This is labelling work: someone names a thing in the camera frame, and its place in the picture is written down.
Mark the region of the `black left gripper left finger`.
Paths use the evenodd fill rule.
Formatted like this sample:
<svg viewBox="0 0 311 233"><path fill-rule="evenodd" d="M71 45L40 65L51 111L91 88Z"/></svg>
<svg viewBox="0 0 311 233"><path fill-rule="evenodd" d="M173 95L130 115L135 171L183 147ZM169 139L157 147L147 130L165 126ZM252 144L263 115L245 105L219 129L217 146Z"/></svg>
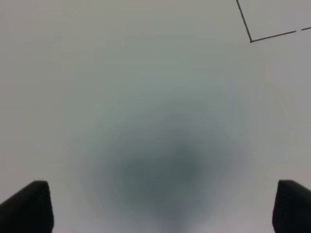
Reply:
<svg viewBox="0 0 311 233"><path fill-rule="evenodd" d="M53 228L47 181L33 181L0 204L0 233L52 233Z"/></svg>

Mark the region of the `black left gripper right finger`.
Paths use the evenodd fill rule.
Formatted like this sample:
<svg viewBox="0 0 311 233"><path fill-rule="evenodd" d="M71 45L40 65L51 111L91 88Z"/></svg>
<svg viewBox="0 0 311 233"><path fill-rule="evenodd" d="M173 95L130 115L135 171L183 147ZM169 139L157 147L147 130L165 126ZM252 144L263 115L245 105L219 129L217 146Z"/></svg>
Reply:
<svg viewBox="0 0 311 233"><path fill-rule="evenodd" d="M311 232L311 191L293 180L280 180L272 216L275 233Z"/></svg>

